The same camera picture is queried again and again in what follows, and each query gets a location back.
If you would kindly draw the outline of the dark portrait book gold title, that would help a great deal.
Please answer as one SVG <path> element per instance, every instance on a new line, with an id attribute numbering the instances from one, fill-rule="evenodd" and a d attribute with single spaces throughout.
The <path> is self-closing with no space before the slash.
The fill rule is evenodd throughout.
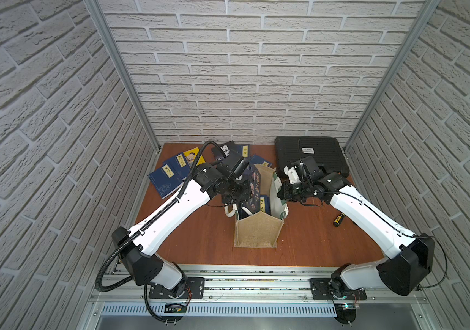
<path id="1" fill-rule="evenodd" d="M 244 171 L 243 181 L 249 184 L 250 196 L 244 202 L 237 204 L 238 220 L 261 211 L 261 174 L 253 164 L 250 164 Z"/>

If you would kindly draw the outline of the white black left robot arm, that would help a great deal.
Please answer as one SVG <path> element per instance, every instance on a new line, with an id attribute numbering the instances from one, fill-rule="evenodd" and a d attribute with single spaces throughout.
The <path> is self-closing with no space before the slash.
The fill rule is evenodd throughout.
<path id="1" fill-rule="evenodd" d="M 116 257 L 136 285 L 160 285 L 174 298 L 187 290 L 187 276 L 175 264 L 157 254 L 168 236 L 200 207 L 220 196 L 224 204 L 246 202 L 251 184 L 243 178 L 248 159 L 232 151 L 217 164 L 204 163 L 190 170 L 183 186 L 149 217 L 112 234 L 119 252 Z"/>

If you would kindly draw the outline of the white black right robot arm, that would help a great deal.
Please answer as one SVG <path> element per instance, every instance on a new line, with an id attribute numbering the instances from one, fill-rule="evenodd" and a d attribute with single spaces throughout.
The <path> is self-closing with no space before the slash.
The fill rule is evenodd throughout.
<path id="1" fill-rule="evenodd" d="M 365 199 L 345 177 L 327 172 L 312 156 L 284 167 L 288 180 L 278 192 L 280 199 L 305 203 L 319 199 L 361 228 L 381 248 L 383 258 L 338 268 L 329 281 L 329 293 L 344 300 L 364 288 L 387 288 L 409 295 L 433 268 L 435 242 L 432 236 L 415 234 Z"/>

